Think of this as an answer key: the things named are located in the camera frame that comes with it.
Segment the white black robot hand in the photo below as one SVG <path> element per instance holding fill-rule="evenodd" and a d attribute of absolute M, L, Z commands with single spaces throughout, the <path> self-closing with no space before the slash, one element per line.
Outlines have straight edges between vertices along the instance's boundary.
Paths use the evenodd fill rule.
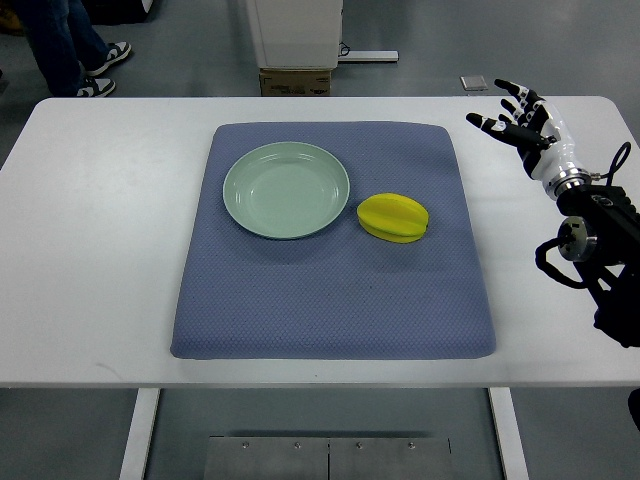
<path fill-rule="evenodd" d="M 527 176 L 540 182 L 550 199 L 591 183 L 592 176 L 578 161 L 576 143 L 555 106 L 526 86 L 502 79 L 494 84 L 512 97 L 501 101 L 505 112 L 496 119 L 469 113 L 466 120 L 514 147 Z"/>

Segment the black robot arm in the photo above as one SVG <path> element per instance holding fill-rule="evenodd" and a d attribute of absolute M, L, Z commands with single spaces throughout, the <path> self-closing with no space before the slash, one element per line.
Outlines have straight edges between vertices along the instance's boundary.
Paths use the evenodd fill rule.
<path fill-rule="evenodd" d="M 594 327 L 624 348 L 639 345 L 639 212 L 612 180 L 630 152 L 631 144 L 623 143 L 602 176 L 605 184 L 559 195 L 565 219 L 535 251 L 535 264 L 548 277 L 590 293 Z"/>

